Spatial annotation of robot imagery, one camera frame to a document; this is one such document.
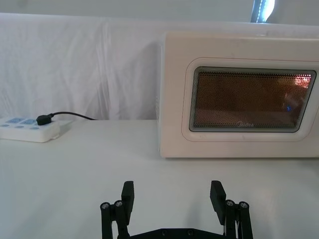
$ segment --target power strip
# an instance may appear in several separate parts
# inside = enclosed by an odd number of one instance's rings
[[[38,125],[35,119],[22,117],[0,119],[0,139],[47,142],[59,137],[59,134],[60,125],[56,121]]]

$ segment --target mesh screen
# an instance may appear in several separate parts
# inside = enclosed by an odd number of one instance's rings
[[[314,71],[198,68],[190,129],[297,131],[315,75]]]

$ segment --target white table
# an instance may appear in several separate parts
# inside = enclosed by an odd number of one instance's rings
[[[43,144],[0,140],[1,239],[101,238],[99,206],[120,199],[127,180],[135,183],[131,235],[221,234],[209,199],[211,180],[220,180],[228,199],[250,204],[254,238],[319,237],[316,160],[163,159],[153,120],[70,126]]]

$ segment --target brand logo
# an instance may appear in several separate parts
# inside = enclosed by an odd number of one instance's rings
[[[239,127],[239,128],[244,128],[244,127],[253,128],[254,124],[253,123],[244,123],[242,121],[238,121],[236,123],[236,126]]]

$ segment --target microwave oven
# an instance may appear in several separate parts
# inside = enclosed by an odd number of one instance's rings
[[[168,32],[162,157],[318,157],[319,38]]]

